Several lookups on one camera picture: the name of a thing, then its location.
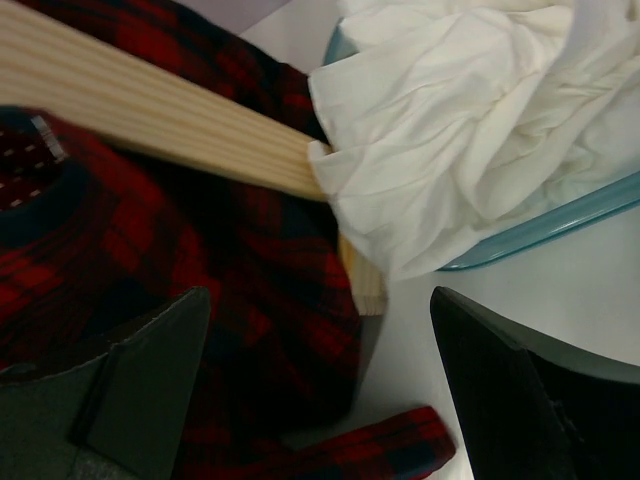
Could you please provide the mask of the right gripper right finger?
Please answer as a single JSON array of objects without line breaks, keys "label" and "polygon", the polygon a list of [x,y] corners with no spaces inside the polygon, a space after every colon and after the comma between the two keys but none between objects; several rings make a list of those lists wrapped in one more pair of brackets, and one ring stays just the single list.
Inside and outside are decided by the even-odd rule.
[{"label": "right gripper right finger", "polygon": [[448,288],[430,315],[475,478],[638,478],[638,366]]}]

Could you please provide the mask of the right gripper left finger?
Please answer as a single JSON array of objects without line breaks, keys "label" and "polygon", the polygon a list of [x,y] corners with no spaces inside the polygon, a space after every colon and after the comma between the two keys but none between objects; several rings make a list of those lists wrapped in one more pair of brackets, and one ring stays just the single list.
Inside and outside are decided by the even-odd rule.
[{"label": "right gripper left finger", "polygon": [[206,289],[1,372],[4,479],[168,479],[210,316]]}]

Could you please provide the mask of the red polka dot garment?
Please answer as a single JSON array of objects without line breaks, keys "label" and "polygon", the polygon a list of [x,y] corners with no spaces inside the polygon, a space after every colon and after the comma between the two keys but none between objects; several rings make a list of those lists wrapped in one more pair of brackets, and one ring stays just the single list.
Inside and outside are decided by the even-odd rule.
[{"label": "red polka dot garment", "polygon": [[61,163],[38,130],[1,121],[1,210],[25,206],[52,186]]}]

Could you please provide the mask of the red plaid skirt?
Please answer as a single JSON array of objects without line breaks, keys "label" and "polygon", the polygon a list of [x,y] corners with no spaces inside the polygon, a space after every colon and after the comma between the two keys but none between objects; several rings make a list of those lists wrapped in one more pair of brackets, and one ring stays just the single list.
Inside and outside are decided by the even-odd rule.
[{"label": "red plaid skirt", "polygon": [[1,363],[36,360],[196,286],[210,322],[177,479],[420,479],[455,453],[419,407],[301,450],[350,410],[361,320],[328,208],[108,146],[44,115],[65,151],[1,212]]}]

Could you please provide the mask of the wooden clothes rack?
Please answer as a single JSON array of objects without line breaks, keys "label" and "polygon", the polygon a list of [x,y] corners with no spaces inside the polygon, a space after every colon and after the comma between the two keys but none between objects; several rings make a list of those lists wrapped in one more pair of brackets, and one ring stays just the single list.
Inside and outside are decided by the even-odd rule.
[{"label": "wooden clothes rack", "polygon": [[15,1],[1,100],[42,107],[128,150],[307,200],[329,147]]}]

